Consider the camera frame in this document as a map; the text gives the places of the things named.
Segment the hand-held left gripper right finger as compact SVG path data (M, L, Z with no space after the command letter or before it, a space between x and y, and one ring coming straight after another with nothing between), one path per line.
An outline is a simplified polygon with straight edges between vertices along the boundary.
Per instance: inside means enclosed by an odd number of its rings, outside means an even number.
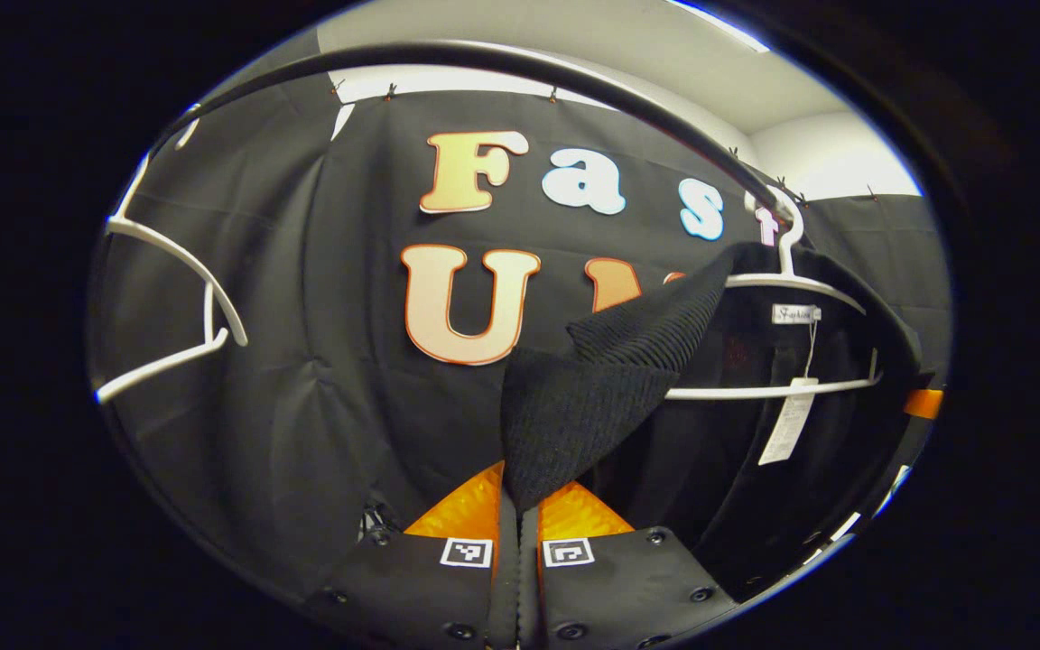
M740 604L664 526L635 528L577 482L523 518L520 646L664 649Z

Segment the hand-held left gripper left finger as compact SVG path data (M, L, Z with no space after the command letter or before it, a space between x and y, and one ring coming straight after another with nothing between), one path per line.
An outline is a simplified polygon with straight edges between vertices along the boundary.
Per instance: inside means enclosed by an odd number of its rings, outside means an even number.
M402 531L371 526L307 600L362 649L511 649L517 530L503 464L467 478Z

